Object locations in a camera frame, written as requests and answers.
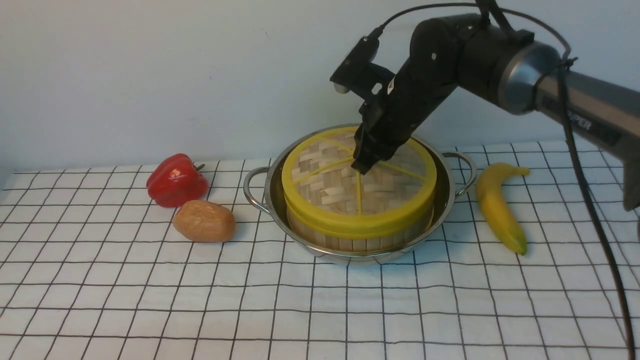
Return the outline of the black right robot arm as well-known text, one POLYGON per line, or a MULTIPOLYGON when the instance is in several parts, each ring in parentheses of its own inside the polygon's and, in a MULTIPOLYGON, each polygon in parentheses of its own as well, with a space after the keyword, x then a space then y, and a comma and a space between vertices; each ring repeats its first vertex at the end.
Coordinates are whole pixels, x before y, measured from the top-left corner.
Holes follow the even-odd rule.
POLYGON ((540 112, 622 162, 622 205, 639 207, 639 92, 570 71, 550 45, 489 14, 455 14, 414 28, 409 55, 392 72, 374 64, 384 26, 359 39, 330 81, 363 100, 353 168, 389 160, 455 89, 521 116, 540 112))

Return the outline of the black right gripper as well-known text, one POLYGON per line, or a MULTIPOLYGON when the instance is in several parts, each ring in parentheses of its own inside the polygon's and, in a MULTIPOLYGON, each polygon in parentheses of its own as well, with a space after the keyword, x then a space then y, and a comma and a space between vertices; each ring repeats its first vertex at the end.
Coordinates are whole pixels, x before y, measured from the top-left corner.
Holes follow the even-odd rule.
POLYGON ((366 175, 375 164, 390 160, 457 88, 457 30, 443 17, 416 26, 409 57, 365 111, 354 134, 350 166, 357 173, 366 175))

